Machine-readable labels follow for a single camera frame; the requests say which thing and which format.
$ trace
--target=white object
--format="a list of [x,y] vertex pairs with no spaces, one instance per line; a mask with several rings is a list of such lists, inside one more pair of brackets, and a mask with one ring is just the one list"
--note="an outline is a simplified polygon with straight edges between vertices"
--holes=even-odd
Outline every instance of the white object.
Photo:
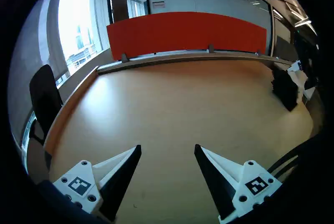
[[223,220],[219,216],[220,224],[228,223],[252,211],[254,205],[263,203],[264,198],[271,196],[282,184],[253,160],[240,165],[201,148],[208,160],[235,189],[232,199],[235,211]]
[[73,203],[82,206],[87,213],[103,217],[99,212],[103,203],[99,190],[122,167],[135,148],[94,166],[89,161],[82,160],[53,185]]

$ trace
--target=window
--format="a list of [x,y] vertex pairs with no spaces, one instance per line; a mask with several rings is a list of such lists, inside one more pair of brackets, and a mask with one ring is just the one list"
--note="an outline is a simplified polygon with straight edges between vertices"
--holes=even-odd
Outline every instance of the window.
[[145,15],[144,4],[138,0],[127,0],[129,18]]
[[58,28],[70,75],[102,51],[95,0],[60,0]]

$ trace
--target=wall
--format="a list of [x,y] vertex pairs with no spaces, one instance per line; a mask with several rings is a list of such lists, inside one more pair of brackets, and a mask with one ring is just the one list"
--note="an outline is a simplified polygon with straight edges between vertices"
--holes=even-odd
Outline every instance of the wall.
[[277,36],[282,37],[284,40],[290,43],[291,39],[290,30],[275,18],[275,43],[277,41]]
[[95,58],[89,60],[73,75],[71,75],[59,88],[59,93],[63,102],[71,95],[78,84],[92,71],[96,66],[102,66],[113,62],[111,50],[108,48],[99,53]]
[[22,126],[31,110],[29,82],[43,65],[38,46],[38,18],[43,0],[39,0],[27,17],[16,41],[8,77],[8,116],[13,136],[20,143]]
[[[152,2],[164,1],[164,8],[153,8]],[[271,17],[269,12],[244,0],[150,0],[151,12],[193,11],[235,17],[267,30],[266,54],[271,43]]]

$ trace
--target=office chair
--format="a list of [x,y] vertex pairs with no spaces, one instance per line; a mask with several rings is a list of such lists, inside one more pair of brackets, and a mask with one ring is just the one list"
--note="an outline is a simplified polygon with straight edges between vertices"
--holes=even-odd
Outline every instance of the office chair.
[[33,110],[44,133],[44,144],[46,135],[63,105],[49,65],[44,65],[36,72],[30,81],[29,89]]

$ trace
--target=screw hole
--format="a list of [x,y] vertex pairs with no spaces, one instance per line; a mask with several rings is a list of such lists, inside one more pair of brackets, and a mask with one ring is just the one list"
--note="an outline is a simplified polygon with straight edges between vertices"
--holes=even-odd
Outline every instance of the screw hole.
[[247,201],[247,197],[242,195],[242,196],[239,197],[239,201],[245,202],[245,201]]
[[94,195],[88,195],[88,200],[91,201],[91,202],[94,202],[96,201],[96,197]]
[[80,202],[76,201],[74,204],[75,204],[78,208],[82,208],[82,205],[81,205]]

